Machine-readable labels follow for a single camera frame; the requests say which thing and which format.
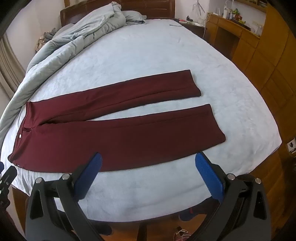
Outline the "wooden desk cabinet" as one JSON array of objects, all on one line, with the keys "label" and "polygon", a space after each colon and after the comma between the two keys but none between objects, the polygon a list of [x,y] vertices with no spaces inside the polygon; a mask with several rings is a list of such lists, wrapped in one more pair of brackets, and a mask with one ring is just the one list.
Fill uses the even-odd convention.
[{"label": "wooden desk cabinet", "polygon": [[261,36],[214,13],[208,15],[206,40],[241,70],[272,113],[295,111],[295,36],[280,13],[267,7]]}]

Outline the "dark bedside table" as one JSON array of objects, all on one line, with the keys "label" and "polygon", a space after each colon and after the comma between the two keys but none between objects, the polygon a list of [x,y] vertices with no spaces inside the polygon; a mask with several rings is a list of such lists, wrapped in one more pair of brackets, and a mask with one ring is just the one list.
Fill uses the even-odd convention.
[{"label": "dark bedside table", "polygon": [[198,37],[204,39],[206,28],[203,25],[199,25],[193,22],[185,22],[179,19],[174,19],[175,22],[181,24],[186,29],[190,30],[192,33],[197,35]]}]

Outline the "maroon pants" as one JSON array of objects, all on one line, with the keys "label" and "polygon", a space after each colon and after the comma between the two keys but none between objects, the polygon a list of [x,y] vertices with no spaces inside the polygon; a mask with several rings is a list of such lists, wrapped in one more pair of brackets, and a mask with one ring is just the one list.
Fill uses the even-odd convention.
[{"label": "maroon pants", "polygon": [[132,118],[107,114],[200,97],[191,71],[164,73],[28,102],[8,159],[34,172],[67,173],[95,154],[102,171],[170,162],[225,142],[210,104]]}]

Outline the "light blue bed sheet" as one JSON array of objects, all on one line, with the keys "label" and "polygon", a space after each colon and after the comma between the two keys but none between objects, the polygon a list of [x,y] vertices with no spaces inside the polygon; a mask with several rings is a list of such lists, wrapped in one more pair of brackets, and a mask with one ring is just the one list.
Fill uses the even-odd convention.
[{"label": "light blue bed sheet", "polygon": [[[206,41],[171,20],[121,27],[86,48],[73,41],[48,44],[28,65],[26,76],[1,117],[1,161],[8,168],[26,101],[40,101],[143,76],[189,69],[200,97],[148,104],[103,116],[104,120],[210,104],[224,143],[205,151],[227,173],[255,169],[281,145],[278,126],[249,79]],[[89,219],[127,222],[175,213],[210,193],[195,157],[125,171],[101,172],[79,202]]]}]

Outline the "beige curtain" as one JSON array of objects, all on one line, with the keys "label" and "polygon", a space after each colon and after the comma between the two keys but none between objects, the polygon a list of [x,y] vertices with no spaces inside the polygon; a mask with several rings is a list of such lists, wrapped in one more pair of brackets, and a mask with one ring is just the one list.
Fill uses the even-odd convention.
[{"label": "beige curtain", "polygon": [[0,45],[1,86],[11,99],[21,84],[25,70],[15,56],[5,33]]}]

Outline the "dark wooden headboard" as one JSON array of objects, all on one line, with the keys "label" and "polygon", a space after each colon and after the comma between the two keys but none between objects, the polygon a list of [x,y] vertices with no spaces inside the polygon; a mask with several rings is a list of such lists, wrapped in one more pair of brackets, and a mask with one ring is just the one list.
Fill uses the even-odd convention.
[{"label": "dark wooden headboard", "polygon": [[[111,1],[64,1],[65,9],[60,11],[61,26],[77,23],[91,11],[105,6]],[[173,19],[175,17],[174,0],[132,0],[117,1],[123,11],[138,11],[148,19]]]}]

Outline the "grey quilt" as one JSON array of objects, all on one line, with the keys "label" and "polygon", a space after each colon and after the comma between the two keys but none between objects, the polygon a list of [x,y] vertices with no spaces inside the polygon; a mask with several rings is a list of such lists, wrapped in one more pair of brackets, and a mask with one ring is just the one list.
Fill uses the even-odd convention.
[{"label": "grey quilt", "polygon": [[16,90],[1,116],[1,153],[7,155],[18,138],[16,127],[25,116],[29,100],[41,100],[86,90],[78,81],[68,90],[55,90],[46,94],[42,87],[47,80],[54,80],[63,66],[101,37],[121,27],[145,24],[146,16],[137,11],[122,11],[120,4],[112,2],[93,10],[68,30],[50,40],[30,62],[25,78]]}]

